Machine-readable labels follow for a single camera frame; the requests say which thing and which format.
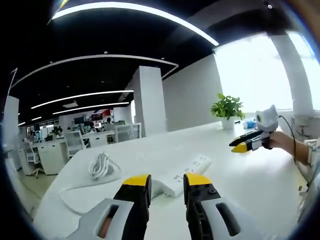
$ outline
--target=human hand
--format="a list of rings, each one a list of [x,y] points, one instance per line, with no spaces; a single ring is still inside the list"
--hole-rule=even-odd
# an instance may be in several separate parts
[[[274,131],[270,134],[270,148],[282,148],[286,135],[282,131]]]

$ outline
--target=power strip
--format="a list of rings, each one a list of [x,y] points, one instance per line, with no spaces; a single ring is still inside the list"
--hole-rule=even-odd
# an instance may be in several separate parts
[[[168,172],[152,176],[152,198],[164,193],[166,196],[177,197],[184,191],[184,174],[202,174],[211,164],[212,160],[206,156],[198,155],[185,165],[171,168]]]

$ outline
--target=white cable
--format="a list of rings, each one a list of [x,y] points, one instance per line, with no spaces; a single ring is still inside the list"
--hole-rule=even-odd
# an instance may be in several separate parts
[[[88,172],[92,178],[92,182],[84,185],[79,185],[79,186],[72,186],[68,188],[63,188],[61,189],[59,193],[59,198],[61,201],[64,203],[64,205],[73,213],[78,214],[78,215],[83,215],[86,214],[87,212],[81,212],[76,209],[74,209],[72,206],[70,206],[63,198],[63,193],[70,191],[70,190],[75,190],[75,189],[81,189],[81,188],[86,188],[86,187],[92,187],[92,186],[98,186],[102,184],[107,184],[111,183],[115,180],[118,180],[121,178],[121,169],[120,167],[110,159],[110,157],[103,153],[100,153],[96,160],[91,161],[89,163],[89,168]]]
[[[108,168],[109,156],[103,152],[95,161],[90,162],[88,171],[93,180],[99,180],[107,174]]]

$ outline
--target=green leaves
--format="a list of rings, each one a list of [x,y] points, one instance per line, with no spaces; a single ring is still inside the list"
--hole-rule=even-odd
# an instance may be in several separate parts
[[[221,100],[225,99],[225,96],[222,93],[218,93],[218,98],[220,98]]]
[[[210,112],[212,115],[227,118],[238,117],[243,119],[245,114],[241,111],[242,102],[240,102],[240,97],[224,96],[222,93],[217,94],[220,101],[214,103]]]

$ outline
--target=led strip light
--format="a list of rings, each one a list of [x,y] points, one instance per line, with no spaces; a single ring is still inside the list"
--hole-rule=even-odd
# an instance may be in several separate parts
[[[128,2],[115,2],[115,1],[108,1],[108,2],[95,2],[95,3],[88,3],[88,4],[83,4],[79,6],[74,6],[70,7],[64,10],[58,11],[54,16],[53,20],[57,19],[59,17],[65,16],[67,14],[83,11],[83,10],[89,10],[89,9],[103,9],[103,8],[117,8],[117,9],[131,9],[131,10],[137,10],[149,14],[154,14],[160,17],[163,17],[165,19],[169,19],[173,22],[176,22],[177,24],[180,24],[191,31],[195,32],[196,34],[200,35],[204,39],[208,40],[210,43],[212,43],[215,46],[218,46],[219,43],[214,40],[212,37],[210,37],[208,34],[206,34],[204,31],[200,30],[196,26],[190,24],[189,22],[174,16],[170,13],[167,13],[165,11],[161,11],[159,9],[149,7],[149,6],[144,6],[144,5],[139,5],[139,4],[134,4],[134,3],[128,3]]]
[[[97,107],[113,106],[113,105],[125,105],[125,104],[130,104],[130,102],[127,101],[127,102],[117,102],[117,103],[107,103],[107,104],[100,104],[100,105],[84,106],[84,107],[78,107],[78,108],[64,110],[64,111],[57,111],[52,114],[62,114],[62,113],[67,113],[67,112],[81,110],[81,109],[89,109],[89,108],[97,108]]]
[[[100,95],[100,94],[133,93],[133,92],[134,92],[133,90],[92,92],[92,93],[80,94],[80,95],[75,95],[75,96],[68,96],[68,97],[64,97],[64,98],[57,99],[57,100],[47,101],[47,102],[45,102],[45,103],[41,103],[41,104],[39,104],[39,105],[36,105],[36,106],[31,107],[31,109],[36,109],[36,108],[38,108],[38,107],[41,107],[41,106],[44,106],[44,105],[47,105],[47,104],[56,103],[56,102],[63,101],[63,100],[76,99],[76,98],[86,97],[86,96],[93,96],[93,95]]]
[[[41,119],[41,118],[42,118],[42,116],[38,116],[38,117],[36,117],[34,119],[31,119],[31,121],[38,120],[38,119]]]

